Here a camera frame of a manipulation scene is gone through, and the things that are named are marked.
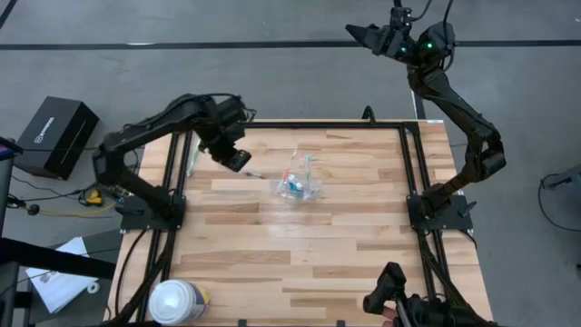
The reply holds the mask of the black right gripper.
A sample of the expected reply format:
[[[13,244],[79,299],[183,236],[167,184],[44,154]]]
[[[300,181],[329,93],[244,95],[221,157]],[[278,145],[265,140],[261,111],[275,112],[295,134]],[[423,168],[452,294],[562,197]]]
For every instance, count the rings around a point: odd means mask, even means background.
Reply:
[[[374,24],[367,26],[345,25],[346,31],[375,55],[391,59],[402,59],[411,53],[416,41],[409,35],[411,25],[394,27]]]

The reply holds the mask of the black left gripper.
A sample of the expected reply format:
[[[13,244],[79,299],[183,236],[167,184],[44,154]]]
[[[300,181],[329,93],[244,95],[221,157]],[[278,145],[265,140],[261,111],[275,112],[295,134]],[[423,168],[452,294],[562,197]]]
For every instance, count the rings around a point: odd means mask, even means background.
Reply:
[[[209,153],[216,162],[228,162],[230,170],[239,172],[251,159],[249,152],[234,147],[244,135],[244,124],[223,127],[206,123],[202,126],[202,151]]]

